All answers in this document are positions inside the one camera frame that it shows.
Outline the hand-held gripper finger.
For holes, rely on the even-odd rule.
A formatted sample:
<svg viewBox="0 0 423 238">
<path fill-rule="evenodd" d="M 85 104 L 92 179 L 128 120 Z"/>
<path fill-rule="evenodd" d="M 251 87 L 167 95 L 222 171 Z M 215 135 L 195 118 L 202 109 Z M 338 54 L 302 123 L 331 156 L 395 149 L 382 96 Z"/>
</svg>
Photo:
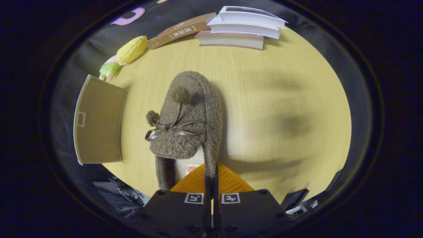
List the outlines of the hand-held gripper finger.
<svg viewBox="0 0 423 238">
<path fill-rule="evenodd" d="M 214 228 L 220 238 L 280 237 L 291 219 L 267 189 L 253 189 L 223 164 L 217 165 Z"/>
<path fill-rule="evenodd" d="M 158 190 L 140 212 L 140 228 L 151 238 L 204 238 L 211 227 L 211 195 L 205 166 L 191 171 L 169 191 Z"/>
</svg>

